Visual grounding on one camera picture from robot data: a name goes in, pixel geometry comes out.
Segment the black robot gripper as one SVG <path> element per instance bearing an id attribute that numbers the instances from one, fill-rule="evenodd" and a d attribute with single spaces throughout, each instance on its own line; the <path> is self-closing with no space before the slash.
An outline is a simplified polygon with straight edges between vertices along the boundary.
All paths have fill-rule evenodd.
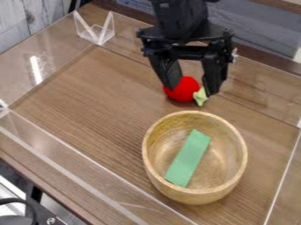
<path id="1" fill-rule="evenodd" d="M 225 43 L 221 50 L 229 62 L 235 61 L 232 38 L 235 32 L 209 21 L 209 3 L 220 0 L 149 0 L 153 7 L 157 24 L 142 28 L 137 36 L 142 40 L 156 40 L 168 43 L 189 43 L 192 41 L 216 41 Z M 224 56 L 206 54 L 202 60 L 202 83 L 208 96 L 220 92 L 222 83 L 228 79 L 229 63 Z M 182 78 L 180 61 L 170 55 L 149 56 L 150 65 L 164 84 L 174 90 Z"/>

